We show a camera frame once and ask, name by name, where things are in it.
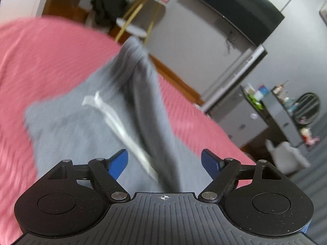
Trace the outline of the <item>grey sweatpants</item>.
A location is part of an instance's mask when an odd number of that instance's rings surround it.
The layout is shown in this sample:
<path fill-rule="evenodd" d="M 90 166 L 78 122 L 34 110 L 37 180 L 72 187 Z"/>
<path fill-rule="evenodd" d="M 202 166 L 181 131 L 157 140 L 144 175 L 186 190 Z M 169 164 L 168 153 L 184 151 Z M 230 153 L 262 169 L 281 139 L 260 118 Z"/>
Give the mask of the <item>grey sweatpants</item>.
<path fill-rule="evenodd" d="M 68 94 L 25 113 L 38 176 L 63 159 L 86 164 L 121 149 L 128 164 L 118 183 L 130 194 L 200 193 L 211 178 L 172 131 L 159 76 L 139 39 Z"/>

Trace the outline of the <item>grey bedside cabinet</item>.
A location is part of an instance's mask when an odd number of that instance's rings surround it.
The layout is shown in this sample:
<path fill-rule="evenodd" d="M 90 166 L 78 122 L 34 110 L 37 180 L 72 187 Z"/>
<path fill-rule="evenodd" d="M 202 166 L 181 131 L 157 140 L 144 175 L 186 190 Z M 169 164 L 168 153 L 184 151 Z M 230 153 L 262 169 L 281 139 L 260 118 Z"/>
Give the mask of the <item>grey bedside cabinet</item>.
<path fill-rule="evenodd" d="M 238 86 L 210 109 L 208 115 L 239 148 L 264 132 L 268 125 Z"/>

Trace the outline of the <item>white shell chair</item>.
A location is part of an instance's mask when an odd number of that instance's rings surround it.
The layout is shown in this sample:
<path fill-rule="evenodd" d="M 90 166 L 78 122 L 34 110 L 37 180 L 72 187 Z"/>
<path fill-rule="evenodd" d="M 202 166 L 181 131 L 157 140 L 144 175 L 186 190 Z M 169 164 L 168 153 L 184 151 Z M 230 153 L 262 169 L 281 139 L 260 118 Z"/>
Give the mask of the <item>white shell chair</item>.
<path fill-rule="evenodd" d="M 266 140 L 265 146 L 273 159 L 274 165 L 285 175 L 311 167 L 310 162 L 301 154 L 300 150 L 292 147 L 289 142 L 281 142 L 275 147 L 272 141 Z"/>

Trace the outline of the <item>round black vanity mirror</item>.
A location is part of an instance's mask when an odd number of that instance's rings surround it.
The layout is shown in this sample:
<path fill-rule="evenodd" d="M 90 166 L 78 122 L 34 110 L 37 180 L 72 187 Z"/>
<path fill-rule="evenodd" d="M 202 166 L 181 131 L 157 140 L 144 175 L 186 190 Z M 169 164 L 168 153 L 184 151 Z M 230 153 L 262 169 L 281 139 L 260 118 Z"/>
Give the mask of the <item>round black vanity mirror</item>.
<path fill-rule="evenodd" d="M 293 113 L 296 124 L 301 126 L 313 123 L 320 112 L 320 98 L 313 92 L 301 95 L 296 103 L 298 104 Z"/>

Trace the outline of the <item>pink ribbed bed blanket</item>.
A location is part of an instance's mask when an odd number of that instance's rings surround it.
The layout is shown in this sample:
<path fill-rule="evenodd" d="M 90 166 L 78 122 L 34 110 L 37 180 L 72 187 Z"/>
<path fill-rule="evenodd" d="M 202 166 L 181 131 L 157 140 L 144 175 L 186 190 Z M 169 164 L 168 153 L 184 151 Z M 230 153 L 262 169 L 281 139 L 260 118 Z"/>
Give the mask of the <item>pink ribbed bed blanket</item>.
<path fill-rule="evenodd" d="M 119 52 L 109 36 L 62 18 L 20 19 L 1 26 L 1 244 L 20 235 L 17 198 L 37 178 L 24 112 L 36 101 L 66 94 Z M 196 155 L 252 164 L 214 121 L 168 81 L 159 79 L 174 134 Z"/>

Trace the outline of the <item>gold leg side table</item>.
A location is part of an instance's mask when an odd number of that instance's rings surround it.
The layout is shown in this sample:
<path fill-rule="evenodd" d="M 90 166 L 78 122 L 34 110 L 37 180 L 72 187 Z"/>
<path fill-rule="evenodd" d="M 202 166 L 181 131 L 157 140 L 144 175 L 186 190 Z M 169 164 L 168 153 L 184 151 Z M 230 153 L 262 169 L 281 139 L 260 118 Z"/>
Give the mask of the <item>gold leg side table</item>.
<path fill-rule="evenodd" d="M 147 43 L 160 10 L 167 4 L 161 0 L 135 0 L 125 14 L 116 20 L 119 31 L 115 41 L 119 42 L 128 33 Z"/>

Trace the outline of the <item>black bag on floor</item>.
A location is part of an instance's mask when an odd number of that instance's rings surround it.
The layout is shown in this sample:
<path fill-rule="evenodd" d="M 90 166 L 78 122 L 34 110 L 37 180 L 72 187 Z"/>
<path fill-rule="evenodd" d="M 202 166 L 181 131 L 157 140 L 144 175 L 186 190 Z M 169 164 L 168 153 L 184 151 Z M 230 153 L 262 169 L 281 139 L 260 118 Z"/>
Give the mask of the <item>black bag on floor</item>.
<path fill-rule="evenodd" d="M 102 27 L 112 27 L 116 24 L 116 20 L 124 14 L 128 1 L 91 0 L 90 4 L 95 13 L 95 23 Z"/>

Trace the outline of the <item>black wall television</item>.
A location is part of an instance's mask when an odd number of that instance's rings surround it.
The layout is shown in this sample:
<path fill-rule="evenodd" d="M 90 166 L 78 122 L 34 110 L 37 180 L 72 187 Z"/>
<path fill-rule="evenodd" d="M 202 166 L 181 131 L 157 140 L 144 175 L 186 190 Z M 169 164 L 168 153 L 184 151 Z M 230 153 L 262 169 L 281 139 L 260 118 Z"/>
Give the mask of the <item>black wall television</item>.
<path fill-rule="evenodd" d="M 269 0 L 199 1 L 220 14 L 256 46 L 262 44 L 284 19 Z"/>

